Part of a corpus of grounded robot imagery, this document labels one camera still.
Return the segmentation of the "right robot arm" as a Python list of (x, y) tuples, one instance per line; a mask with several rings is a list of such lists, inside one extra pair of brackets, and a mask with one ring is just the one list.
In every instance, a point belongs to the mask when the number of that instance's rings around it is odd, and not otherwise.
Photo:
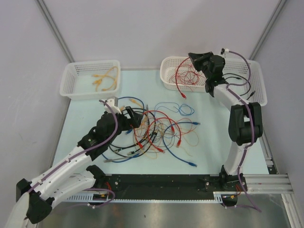
[(189, 53), (194, 68), (206, 77), (205, 90), (219, 100), (229, 111), (228, 134), (232, 141), (228, 158), (215, 181), (222, 190), (233, 191), (246, 184), (242, 167), (247, 151), (263, 135), (261, 105), (249, 102), (231, 89), (223, 69), (226, 61), (212, 52)]

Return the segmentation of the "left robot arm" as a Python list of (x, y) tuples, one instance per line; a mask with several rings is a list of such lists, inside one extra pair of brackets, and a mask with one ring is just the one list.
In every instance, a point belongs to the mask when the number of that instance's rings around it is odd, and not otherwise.
[(115, 105), (105, 105), (105, 112), (77, 146), (58, 164), (32, 180), (21, 179), (16, 185), (16, 200), (28, 195), (28, 206), (24, 217), (32, 224), (45, 219), (61, 201), (93, 188), (101, 189), (105, 184), (103, 172), (90, 165), (102, 155), (123, 131), (138, 128), (143, 114), (126, 107), (128, 117)]

